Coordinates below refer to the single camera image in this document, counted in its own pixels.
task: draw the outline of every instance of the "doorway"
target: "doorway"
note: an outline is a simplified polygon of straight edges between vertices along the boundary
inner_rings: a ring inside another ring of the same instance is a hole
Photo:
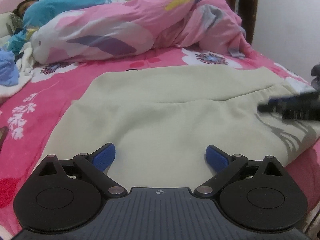
[[[252,44],[256,22],[258,0],[235,0],[235,13],[242,19],[242,27],[246,32],[246,40]]]

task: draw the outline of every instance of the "white wall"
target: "white wall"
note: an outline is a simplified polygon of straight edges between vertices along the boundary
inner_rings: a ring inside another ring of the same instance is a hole
[[[258,0],[252,46],[311,81],[320,62],[320,0]]]

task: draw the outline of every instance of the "gray ribbed surface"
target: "gray ribbed surface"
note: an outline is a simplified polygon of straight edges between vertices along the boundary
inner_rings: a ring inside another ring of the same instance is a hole
[[[193,197],[187,188],[133,188],[109,200],[99,216],[73,232],[38,235],[29,231],[15,240],[306,240],[301,232],[272,235],[238,228],[211,200]]]

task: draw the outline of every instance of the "pink bed sheet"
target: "pink bed sheet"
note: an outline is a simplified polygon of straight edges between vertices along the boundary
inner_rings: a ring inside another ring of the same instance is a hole
[[[0,153],[0,225],[12,235],[20,231],[12,207],[14,196],[39,160],[55,125],[93,79],[105,72],[188,64],[225,64],[239,70],[265,66],[288,81],[306,83],[258,52],[237,59],[195,48],[154,49],[125,59],[37,68],[32,81],[0,108],[0,127],[10,128]],[[305,193],[311,210],[320,197],[320,142],[286,169]]]

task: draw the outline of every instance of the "folded fabric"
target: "folded fabric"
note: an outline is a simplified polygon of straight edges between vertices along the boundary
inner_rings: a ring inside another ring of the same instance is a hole
[[[0,49],[0,85],[10,87],[18,84],[19,71],[11,51]]]

